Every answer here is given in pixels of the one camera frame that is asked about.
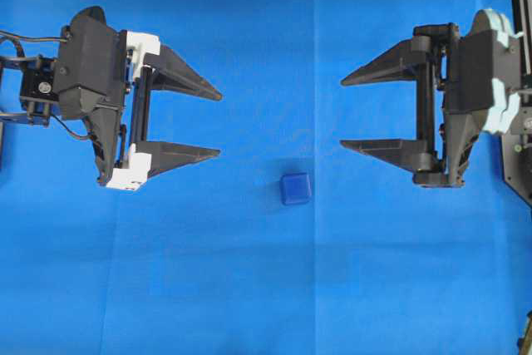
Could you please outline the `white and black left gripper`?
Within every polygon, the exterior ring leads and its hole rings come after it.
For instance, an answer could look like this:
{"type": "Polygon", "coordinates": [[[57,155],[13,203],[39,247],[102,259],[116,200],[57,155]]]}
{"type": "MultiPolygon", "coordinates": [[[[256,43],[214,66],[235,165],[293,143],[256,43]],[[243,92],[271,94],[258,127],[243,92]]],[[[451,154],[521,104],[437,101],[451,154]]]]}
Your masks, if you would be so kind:
{"type": "Polygon", "coordinates": [[[126,31],[126,83],[134,87],[127,150],[111,170],[107,189],[138,190],[149,178],[219,156],[220,150],[164,141],[148,141],[150,91],[172,91],[221,101],[223,95],[156,35],[126,31]]]}

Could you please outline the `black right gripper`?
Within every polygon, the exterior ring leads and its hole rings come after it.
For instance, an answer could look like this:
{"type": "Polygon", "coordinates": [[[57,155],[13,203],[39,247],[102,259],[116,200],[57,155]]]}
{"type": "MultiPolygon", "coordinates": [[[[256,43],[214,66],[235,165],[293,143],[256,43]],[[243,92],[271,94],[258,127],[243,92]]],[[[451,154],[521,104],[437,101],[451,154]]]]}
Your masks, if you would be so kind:
{"type": "Polygon", "coordinates": [[[416,138],[340,140],[340,144],[414,173],[427,188],[455,188],[448,171],[446,124],[438,117],[438,94],[445,89],[442,67],[448,47],[458,34],[454,23],[414,28],[413,38],[397,43],[341,80],[342,86],[416,80],[416,138]]]}

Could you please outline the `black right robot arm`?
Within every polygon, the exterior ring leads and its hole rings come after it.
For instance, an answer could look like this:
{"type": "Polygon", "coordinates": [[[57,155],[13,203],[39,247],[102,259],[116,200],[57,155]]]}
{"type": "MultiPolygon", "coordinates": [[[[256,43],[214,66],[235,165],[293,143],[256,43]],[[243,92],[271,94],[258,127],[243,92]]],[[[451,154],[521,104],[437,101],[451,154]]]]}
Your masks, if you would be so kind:
{"type": "Polygon", "coordinates": [[[416,83],[416,137],[343,140],[342,146],[412,174],[426,188],[458,188],[481,133],[531,131],[530,79],[521,71],[520,35],[478,23],[467,35],[454,23],[415,27],[342,80],[344,86],[416,83]]]}

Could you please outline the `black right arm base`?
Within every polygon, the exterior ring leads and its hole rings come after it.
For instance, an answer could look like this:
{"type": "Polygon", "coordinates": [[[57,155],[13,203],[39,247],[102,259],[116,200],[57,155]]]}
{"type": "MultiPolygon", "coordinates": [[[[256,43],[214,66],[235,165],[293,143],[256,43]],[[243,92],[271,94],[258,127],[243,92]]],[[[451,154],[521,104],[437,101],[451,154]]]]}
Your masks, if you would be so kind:
{"type": "Polygon", "coordinates": [[[531,206],[531,135],[503,135],[501,151],[505,183],[531,206]]]}

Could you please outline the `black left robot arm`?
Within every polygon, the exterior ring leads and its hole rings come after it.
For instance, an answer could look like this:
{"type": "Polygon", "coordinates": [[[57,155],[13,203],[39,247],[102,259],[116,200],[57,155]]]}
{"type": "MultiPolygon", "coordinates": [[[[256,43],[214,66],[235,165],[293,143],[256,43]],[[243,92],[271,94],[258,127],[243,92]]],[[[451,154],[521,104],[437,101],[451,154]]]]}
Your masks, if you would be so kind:
{"type": "Polygon", "coordinates": [[[173,91],[212,101],[221,94],[156,35],[108,27],[83,17],[64,27],[56,57],[26,57],[21,38],[3,35],[15,57],[2,68],[22,72],[21,113],[2,113],[3,122],[47,126],[80,120],[91,141],[99,185],[138,190],[168,170],[215,158],[219,150],[147,138],[150,94],[173,91]]]}

